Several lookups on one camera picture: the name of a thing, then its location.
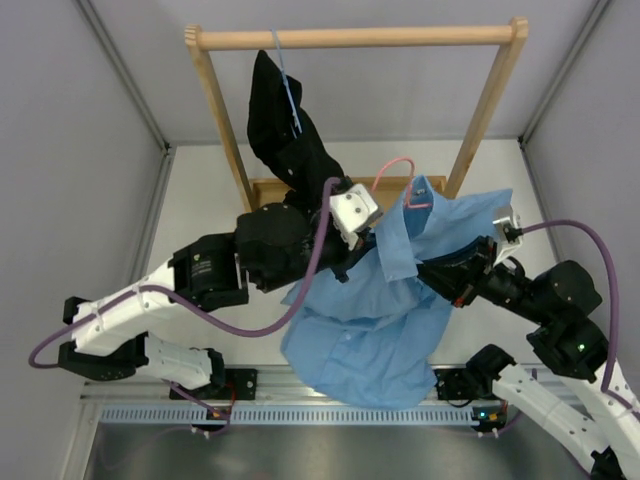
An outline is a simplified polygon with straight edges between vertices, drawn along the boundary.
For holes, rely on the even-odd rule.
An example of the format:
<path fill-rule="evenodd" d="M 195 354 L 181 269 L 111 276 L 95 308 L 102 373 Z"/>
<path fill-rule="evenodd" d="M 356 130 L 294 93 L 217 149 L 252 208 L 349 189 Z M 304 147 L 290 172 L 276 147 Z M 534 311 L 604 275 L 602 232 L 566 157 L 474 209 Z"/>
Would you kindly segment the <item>light blue shirt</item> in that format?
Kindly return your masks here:
<path fill-rule="evenodd" d="M 281 342 L 299 379 L 334 400 L 364 408 L 407 409 L 436 384 L 428 362 L 447 328 L 452 304 L 418 278 L 418 265 L 492 236 L 509 189 L 449 200 L 423 176 L 373 229 L 375 245 L 348 281 L 317 273 Z"/>

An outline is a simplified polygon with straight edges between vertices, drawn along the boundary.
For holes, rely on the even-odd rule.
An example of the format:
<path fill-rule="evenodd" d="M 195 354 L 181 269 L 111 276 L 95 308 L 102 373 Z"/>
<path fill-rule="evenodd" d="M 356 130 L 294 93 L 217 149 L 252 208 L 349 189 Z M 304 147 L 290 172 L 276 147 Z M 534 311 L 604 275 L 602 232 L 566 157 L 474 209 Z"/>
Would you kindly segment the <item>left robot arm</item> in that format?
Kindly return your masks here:
<path fill-rule="evenodd" d="M 221 353 L 187 348 L 157 337 L 153 330 L 188 310 L 234 335 L 259 338 L 272 328 L 243 330 L 212 317 L 221 308 L 245 305 L 248 286 L 268 293 L 330 269 L 339 280 L 369 247 L 379 207 L 332 200 L 327 211 L 304 215 L 284 203 L 243 214 L 232 233 L 209 234 L 175 252 L 143 279 L 97 301 L 71 297 L 64 321 L 73 327 L 60 345 L 61 369 L 94 381 L 137 374 L 154 377 L 213 399 L 223 393 Z"/>

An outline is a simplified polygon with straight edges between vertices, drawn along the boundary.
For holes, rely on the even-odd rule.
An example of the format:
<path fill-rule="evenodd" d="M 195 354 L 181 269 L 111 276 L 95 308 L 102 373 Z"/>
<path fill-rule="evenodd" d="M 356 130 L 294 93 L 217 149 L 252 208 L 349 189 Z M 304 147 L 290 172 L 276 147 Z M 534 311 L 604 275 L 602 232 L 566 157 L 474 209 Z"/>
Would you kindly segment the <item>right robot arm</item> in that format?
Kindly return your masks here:
<path fill-rule="evenodd" d="M 589 317 L 602 298 L 578 263 L 564 261 L 530 279 L 518 261 L 506 266 L 498 260 L 492 238 L 479 237 L 419 264 L 418 278 L 457 308 L 482 298 L 534 323 L 536 330 L 527 336 L 534 354 L 586 411 L 547 390 L 494 344 L 466 362 L 463 392 L 515 406 L 592 479 L 638 478 L 639 401 L 610 357 L 612 341 Z"/>

